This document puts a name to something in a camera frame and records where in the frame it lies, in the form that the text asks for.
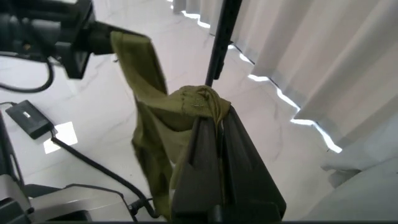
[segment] glossy floor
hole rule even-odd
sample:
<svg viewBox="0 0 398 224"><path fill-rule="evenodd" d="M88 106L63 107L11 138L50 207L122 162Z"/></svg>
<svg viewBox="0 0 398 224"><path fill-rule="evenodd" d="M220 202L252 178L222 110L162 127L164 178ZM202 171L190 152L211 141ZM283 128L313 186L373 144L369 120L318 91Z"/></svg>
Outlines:
<svg viewBox="0 0 398 224"><path fill-rule="evenodd" d="M173 14L166 0L94 2L98 20L152 38L170 92L184 85L204 84L213 37L196 20ZM92 57L84 79L78 81L67 79L62 68L55 68L55 82L47 91L25 95L0 90L0 101L30 100L55 124L64 124L58 127L60 133L66 132L60 138L75 143L73 146L79 151L149 196L130 144L136 125L134 98L113 59L112 55ZM285 197L285 220L296 220L332 190L329 173L320 168L330 155L313 128L290 122L295 108L277 96L270 82L248 78L251 69L252 65L241 60L236 49L230 49L221 78L213 87L236 108ZM38 86L46 79L46 72L42 64L0 58L0 82ZM33 141L11 118L4 117L27 183L54 187L72 183L98 185L121 191L127 202L136 199L123 186L64 150L44 144L49 134ZM143 209L138 217L150 220Z"/></svg>

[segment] black power adapter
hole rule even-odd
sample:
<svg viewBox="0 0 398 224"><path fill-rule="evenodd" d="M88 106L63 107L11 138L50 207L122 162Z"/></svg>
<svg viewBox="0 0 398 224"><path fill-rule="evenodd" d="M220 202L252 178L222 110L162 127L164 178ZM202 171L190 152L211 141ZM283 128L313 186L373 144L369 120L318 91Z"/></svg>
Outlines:
<svg viewBox="0 0 398 224"><path fill-rule="evenodd" d="M54 128L51 121L27 100L8 108L6 112L32 139Z"/></svg>

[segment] curtain fold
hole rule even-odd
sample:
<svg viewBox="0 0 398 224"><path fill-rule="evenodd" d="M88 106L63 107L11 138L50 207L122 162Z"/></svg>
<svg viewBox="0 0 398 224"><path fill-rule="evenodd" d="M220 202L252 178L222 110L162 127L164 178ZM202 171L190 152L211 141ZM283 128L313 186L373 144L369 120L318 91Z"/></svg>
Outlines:
<svg viewBox="0 0 398 224"><path fill-rule="evenodd" d="M174 0L215 34L222 0ZM398 1L244 0L231 40L340 147L398 111Z"/></svg>

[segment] folded fabric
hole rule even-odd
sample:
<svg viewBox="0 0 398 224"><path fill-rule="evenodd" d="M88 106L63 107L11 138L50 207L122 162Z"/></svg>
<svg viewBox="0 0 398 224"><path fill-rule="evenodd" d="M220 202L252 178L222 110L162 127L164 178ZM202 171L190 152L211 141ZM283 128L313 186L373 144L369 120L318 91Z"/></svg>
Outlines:
<svg viewBox="0 0 398 224"><path fill-rule="evenodd" d="M183 86L168 95L148 37L112 32L111 44L136 100L137 126L132 139L136 157L155 209L170 220L169 190L177 184L194 120L209 117L219 124L230 102L208 86Z"/></svg>

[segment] black metal pole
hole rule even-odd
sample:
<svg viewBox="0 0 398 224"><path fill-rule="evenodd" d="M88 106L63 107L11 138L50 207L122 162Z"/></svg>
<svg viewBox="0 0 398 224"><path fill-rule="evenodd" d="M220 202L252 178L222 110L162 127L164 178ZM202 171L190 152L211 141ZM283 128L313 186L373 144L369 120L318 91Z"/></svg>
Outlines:
<svg viewBox="0 0 398 224"><path fill-rule="evenodd" d="M205 85L207 86L212 86L213 80L217 80L220 77L241 3L242 0L223 1L213 50L211 51L209 69L206 76Z"/></svg>

